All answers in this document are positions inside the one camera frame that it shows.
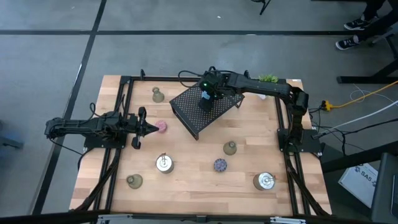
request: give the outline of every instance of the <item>small plant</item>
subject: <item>small plant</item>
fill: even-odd
[[[278,82],[278,77],[270,74],[270,75],[261,75],[259,76],[259,80],[262,82],[272,82],[272,83],[277,83]]]

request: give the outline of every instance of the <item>wooden tabletop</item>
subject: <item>wooden tabletop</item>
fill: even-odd
[[[104,76],[96,104],[99,114],[112,111],[120,76]],[[300,80],[287,80],[302,88]],[[164,93],[162,103],[152,101],[152,87]],[[292,215],[284,157],[279,151],[276,129],[278,117],[273,97],[260,99],[245,93],[241,107],[231,108],[199,134],[196,141],[175,117],[169,101],[186,90],[179,82],[135,81],[130,113],[140,106],[147,110],[147,122],[167,123],[163,134],[152,133],[141,138],[141,149],[131,147],[130,134],[121,160],[114,189],[112,212],[173,213],[207,215]],[[303,117],[304,128],[310,129],[309,115]],[[237,153],[227,156],[223,144],[233,140]],[[155,160],[166,152],[175,163],[174,170],[163,174]],[[98,182],[104,149],[94,149],[82,160],[70,208],[79,206]],[[223,158],[225,172],[213,170],[214,161]],[[322,168],[312,154],[301,153],[305,183],[324,210],[331,213]],[[271,190],[260,191],[253,186],[254,175],[270,172],[276,178]],[[126,183],[128,175],[140,174],[144,181],[133,190]],[[104,187],[100,208],[104,208],[108,185]],[[302,201],[296,186],[299,210]]]

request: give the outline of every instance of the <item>black mesh tray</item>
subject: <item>black mesh tray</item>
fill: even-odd
[[[239,108],[244,95],[227,96],[221,100],[213,102],[213,108],[210,112],[203,111],[199,106],[201,99],[201,90],[199,86],[185,90],[183,93],[170,101],[174,114],[188,129],[192,136],[198,140],[199,132],[231,109],[233,106]]]

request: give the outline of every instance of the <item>small bell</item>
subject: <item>small bell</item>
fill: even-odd
[[[236,143],[234,141],[229,141],[227,143],[224,144],[224,153],[232,156],[233,154],[236,153]]]
[[[128,176],[126,181],[132,189],[138,189],[142,185],[142,177],[139,174]]]
[[[164,101],[164,94],[159,91],[159,88],[153,87],[152,92],[154,92],[152,99],[155,103],[161,103]]]

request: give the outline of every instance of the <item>sneaker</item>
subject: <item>sneaker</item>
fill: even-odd
[[[365,27],[370,25],[375,19],[377,19],[377,17],[366,21],[365,17],[362,15],[361,18],[356,19],[353,22],[347,22],[346,24],[344,24],[344,28],[348,30],[364,30]]]
[[[339,50],[347,50],[347,49],[350,49],[357,45],[359,45],[359,41],[358,41],[358,37],[356,37],[356,36],[336,42],[336,47]]]

